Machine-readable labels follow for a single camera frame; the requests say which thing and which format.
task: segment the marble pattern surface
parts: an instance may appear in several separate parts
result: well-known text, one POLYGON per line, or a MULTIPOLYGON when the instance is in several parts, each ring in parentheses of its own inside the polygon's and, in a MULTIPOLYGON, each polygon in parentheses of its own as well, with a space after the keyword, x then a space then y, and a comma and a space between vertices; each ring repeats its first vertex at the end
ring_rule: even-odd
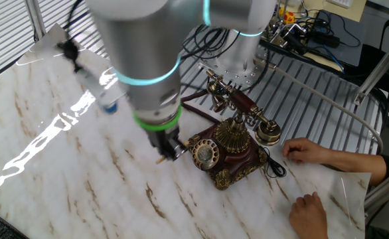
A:
MULTIPOLYGON (((83 50, 80 60, 105 85, 114 79, 106 59, 83 50)), ((314 191, 329 238, 364 238, 370 174, 297 165, 277 145, 286 177, 258 169, 218 191, 189 154, 156 165, 125 98, 104 114, 72 70, 57 56, 0 75, 0 216, 29 238, 297 238, 291 204, 314 191)), ((184 111, 182 141, 208 126, 184 111)))

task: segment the brass ornament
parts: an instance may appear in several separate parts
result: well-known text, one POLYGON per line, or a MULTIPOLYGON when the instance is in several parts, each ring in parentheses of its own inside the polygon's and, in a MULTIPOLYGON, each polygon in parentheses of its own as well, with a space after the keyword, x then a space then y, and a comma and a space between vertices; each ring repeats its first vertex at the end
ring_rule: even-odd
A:
POLYGON ((228 169, 223 169, 215 175, 214 185, 217 189, 226 190, 230 184, 232 184, 232 182, 228 169))
POLYGON ((258 150, 258 155, 260 156, 260 162, 262 165, 265 165, 267 163, 268 156, 266 152, 263 149, 258 150))
POLYGON ((216 127, 214 138, 230 153, 240 153, 245 151, 250 144, 249 132, 242 124, 240 129, 231 128, 233 119, 228 119, 216 127))
POLYGON ((243 179, 244 177, 248 176, 248 174, 255 171, 257 168, 261 167, 262 165, 255 165, 255 166, 247 166, 243 170, 241 170, 232 181, 232 184, 239 181, 240 179, 243 179))
POLYGON ((195 147, 196 143, 200 140, 200 135, 194 135, 189 139, 189 145, 187 146, 189 148, 189 151, 191 153, 192 149, 195 147))

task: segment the cable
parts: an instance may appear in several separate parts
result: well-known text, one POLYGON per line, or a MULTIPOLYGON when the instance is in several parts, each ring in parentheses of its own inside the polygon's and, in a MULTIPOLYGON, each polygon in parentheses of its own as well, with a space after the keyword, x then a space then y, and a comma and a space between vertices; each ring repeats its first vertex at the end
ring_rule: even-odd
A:
POLYGON ((285 177, 286 176, 286 169, 283 166, 281 166, 281 164, 279 164, 274 159, 272 159, 271 154, 270 154, 270 150, 266 147, 260 147, 260 149, 262 149, 264 151, 264 153, 267 155, 267 168, 266 168, 267 176, 269 176, 272 179, 274 179, 276 177, 285 177), (273 171, 275 176, 271 176, 268 173, 269 168, 272 168, 272 171, 273 171))
POLYGON ((82 69, 82 66, 78 65, 76 63, 76 59, 78 58, 78 47, 76 46, 74 42, 74 38, 70 37, 70 26, 71 26, 71 20, 72 20, 72 15, 75 12, 75 9, 79 6, 79 4, 82 2, 82 0, 76 0, 75 3, 73 4, 69 16, 68 16, 68 29, 66 31, 66 38, 67 40, 65 42, 60 42, 56 46, 60 50, 63 50, 63 55, 72 61, 74 64, 74 71, 77 72, 82 69))
POLYGON ((348 111, 347 109, 345 109, 344 107, 338 105, 336 102, 332 101, 330 98, 326 97, 325 95, 323 95, 322 93, 312 89, 311 87, 307 86, 306 84, 298 81, 296 78, 294 78, 293 76, 289 75, 288 73, 286 73, 284 70, 278 68, 278 67, 275 67, 274 70, 276 72, 279 72, 280 74, 283 74, 286 78, 289 78, 293 83, 301 86, 302 88, 310 91, 311 93, 315 94, 316 96, 320 97, 321 99, 327 101, 328 103, 330 103, 330 105, 340 109, 340 111, 348 114, 350 117, 356 119, 357 121, 359 121, 362 125, 364 125, 368 130, 370 130, 370 132, 373 133, 374 137, 376 138, 377 142, 378 142, 378 145, 379 145, 379 154, 381 154, 383 152, 383 141, 382 141, 382 138, 380 138, 380 135, 379 133, 372 127, 370 126, 367 122, 365 122, 363 119, 361 119, 360 117, 358 117, 356 114, 348 111))
POLYGON ((341 44, 343 44, 343 45, 345 45, 345 46, 347 46, 347 47, 358 47, 358 46, 360 46, 360 45, 361 45, 361 40, 358 39, 356 36, 354 36, 352 33, 348 32, 347 28, 345 27, 345 20, 343 19, 343 17, 341 17, 341 16, 338 15, 338 14, 334 14, 334 13, 330 13, 330 16, 331 16, 331 15, 338 16, 338 17, 342 20, 342 22, 343 22, 343 29, 345 30, 345 32, 348 33, 350 36, 352 36, 352 37, 357 41, 357 43, 358 43, 358 44, 355 45, 355 46, 349 46, 349 45, 347 45, 346 43, 343 43, 343 42, 341 42, 341 44))
POLYGON ((73 6, 72 6, 70 12, 69 12, 69 16, 68 16, 68 30, 67 30, 67 32, 66 32, 66 38, 67 38, 68 40, 74 39, 73 37, 70 38, 70 22, 71 22, 71 20, 72 20, 72 16, 73 16, 73 14, 74 14, 76 8, 79 6, 79 4, 80 4, 81 2, 82 2, 82 0, 76 0, 75 3, 74 3, 73 6))
POLYGON ((219 55, 216 55, 216 56, 203 57, 202 54, 204 54, 205 52, 214 52, 214 51, 217 51, 217 50, 221 49, 224 46, 224 43, 226 42, 226 38, 227 38, 227 36, 229 35, 229 32, 230 32, 230 30, 224 29, 224 28, 210 29, 201 38, 201 40, 198 41, 197 36, 201 32, 205 31, 208 28, 209 27, 207 27, 205 25, 200 25, 196 29, 196 31, 193 33, 193 35, 191 35, 190 37, 188 37, 184 41, 184 43, 183 43, 183 50, 187 54, 181 57, 183 60, 187 59, 188 57, 191 57, 191 56, 197 57, 197 58, 202 59, 202 60, 216 58, 216 57, 220 56, 222 53, 224 53, 225 51, 227 51, 229 49, 229 47, 228 47, 226 50, 224 50, 223 52, 221 52, 219 55), (191 41, 194 41, 194 44, 196 45, 196 47, 193 50, 189 50, 187 48, 188 43, 191 42, 191 41))
POLYGON ((343 68, 339 60, 336 58, 336 56, 333 55, 333 53, 327 48, 325 44, 323 45, 323 48, 327 51, 327 54, 329 54, 329 56, 336 62, 336 64, 341 67, 342 73, 345 74, 345 69, 343 68))

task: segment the black cable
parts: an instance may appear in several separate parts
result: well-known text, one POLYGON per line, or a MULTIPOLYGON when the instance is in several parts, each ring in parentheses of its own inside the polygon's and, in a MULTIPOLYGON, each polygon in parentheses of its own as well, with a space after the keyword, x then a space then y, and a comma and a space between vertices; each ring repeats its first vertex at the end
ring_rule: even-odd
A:
POLYGON ((195 56, 197 58, 203 59, 201 56, 197 56, 198 53, 205 53, 205 52, 212 52, 215 50, 218 50, 224 45, 225 42, 225 36, 228 34, 229 30, 224 30, 223 28, 217 28, 217 29, 210 29, 200 41, 197 40, 197 36, 205 30, 204 25, 199 26, 196 31, 193 33, 192 36, 187 38, 183 43, 183 50, 187 53, 186 55, 182 56, 181 59, 187 59, 188 57, 195 56), (213 37, 210 38, 210 40, 207 40, 208 37, 213 34, 213 37), (221 39, 215 44, 215 41, 219 38, 219 36, 224 33, 224 36, 221 36, 221 39), (196 47, 193 50, 189 50, 187 48, 187 45, 189 42, 194 41, 196 47))
POLYGON ((266 147, 261 147, 261 149, 267 155, 267 169, 266 169, 267 176, 269 176, 272 179, 274 179, 276 177, 285 177, 286 176, 286 169, 283 166, 281 166, 278 162, 274 161, 274 159, 272 159, 269 149, 266 147), (269 168, 272 169, 275 176, 271 176, 268 173, 269 168))
POLYGON ((75 72, 77 72, 80 69, 82 69, 82 67, 80 65, 78 65, 78 63, 76 63, 76 59, 78 58, 78 47, 76 46, 76 44, 74 42, 74 38, 70 37, 70 26, 71 26, 72 16, 73 16, 76 8, 79 6, 79 4, 81 4, 81 2, 82 2, 82 0, 76 0, 74 2, 70 12, 69 12, 69 16, 68 16, 68 29, 66 31, 67 41, 60 42, 60 43, 58 43, 56 45, 60 50, 63 50, 64 56, 67 59, 72 61, 72 63, 74 64, 74 71, 75 72))
POLYGON ((82 2, 82 0, 76 0, 75 3, 73 4, 70 12, 69 12, 69 16, 68 16, 68 30, 66 32, 66 37, 68 38, 68 40, 72 40, 74 39, 73 37, 70 38, 70 21, 72 20, 72 16, 76 10, 76 8, 79 6, 79 4, 82 2))

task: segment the electronic device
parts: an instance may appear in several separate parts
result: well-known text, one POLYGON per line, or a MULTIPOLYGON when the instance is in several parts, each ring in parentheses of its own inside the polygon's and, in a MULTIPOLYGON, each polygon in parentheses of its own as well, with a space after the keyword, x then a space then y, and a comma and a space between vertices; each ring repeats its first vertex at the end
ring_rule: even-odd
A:
POLYGON ((346 9, 350 8, 352 5, 352 1, 354 0, 327 0, 330 3, 338 5, 340 7, 344 7, 346 9))
MULTIPOLYGON (((348 18, 321 10, 317 15, 318 19, 322 19, 329 23, 332 30, 330 39, 310 40, 307 43, 308 48, 317 49, 315 54, 320 54, 331 59, 329 52, 339 61, 358 66, 360 64, 362 43, 366 37, 366 26, 348 18), (323 48, 323 43, 327 42, 336 48, 331 48, 327 45, 327 50, 323 48)), ((321 32, 321 26, 315 27, 317 32, 321 32)))

